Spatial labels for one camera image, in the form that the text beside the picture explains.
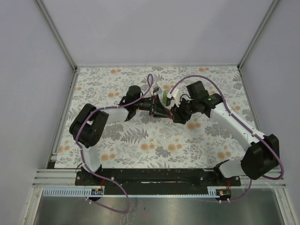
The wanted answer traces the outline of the red pill organizer box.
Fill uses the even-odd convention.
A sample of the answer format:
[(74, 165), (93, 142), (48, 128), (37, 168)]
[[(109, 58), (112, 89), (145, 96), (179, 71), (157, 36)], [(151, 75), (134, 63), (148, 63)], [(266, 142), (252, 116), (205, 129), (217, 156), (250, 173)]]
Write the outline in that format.
[(173, 120), (174, 119), (174, 114), (171, 110), (169, 110), (169, 115), (168, 115), (168, 118)]

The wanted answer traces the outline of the green pill bottle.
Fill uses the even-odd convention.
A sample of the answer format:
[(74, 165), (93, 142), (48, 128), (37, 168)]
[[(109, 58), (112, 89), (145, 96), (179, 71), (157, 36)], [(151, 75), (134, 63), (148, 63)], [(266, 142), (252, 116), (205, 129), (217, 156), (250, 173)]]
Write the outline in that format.
[(172, 101), (172, 95), (170, 93), (170, 89), (169, 90), (164, 90), (163, 92), (163, 104), (165, 106), (170, 106), (171, 105), (171, 101)]

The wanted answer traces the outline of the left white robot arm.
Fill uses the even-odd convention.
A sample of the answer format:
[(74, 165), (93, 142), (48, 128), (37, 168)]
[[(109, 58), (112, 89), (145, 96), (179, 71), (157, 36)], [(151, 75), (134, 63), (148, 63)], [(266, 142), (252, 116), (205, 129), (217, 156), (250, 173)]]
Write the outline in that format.
[(129, 121), (137, 110), (148, 111), (149, 116), (172, 118), (169, 109), (165, 108), (158, 95), (144, 97), (141, 88), (133, 85), (118, 106), (110, 106), (102, 110), (92, 104), (86, 104), (72, 122), (69, 132), (81, 148), (82, 166), (87, 171), (85, 179), (91, 185), (101, 182), (102, 174), (97, 171), (100, 166), (96, 144), (99, 142), (106, 124)]

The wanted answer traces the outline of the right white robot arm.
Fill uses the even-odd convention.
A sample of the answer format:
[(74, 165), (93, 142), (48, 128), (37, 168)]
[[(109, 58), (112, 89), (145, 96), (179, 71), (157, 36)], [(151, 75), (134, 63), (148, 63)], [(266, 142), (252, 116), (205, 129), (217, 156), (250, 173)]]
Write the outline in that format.
[(182, 98), (180, 90), (173, 87), (166, 95), (171, 108), (173, 122), (186, 123), (194, 113), (202, 113), (221, 125), (242, 146), (242, 159), (222, 162), (214, 172), (214, 182), (225, 185), (231, 177), (246, 175), (252, 180), (267, 177), (267, 173), (282, 166), (279, 156), (279, 140), (274, 135), (265, 135), (247, 124), (229, 108), (221, 92), (209, 94), (201, 81), (187, 86), (189, 100)]

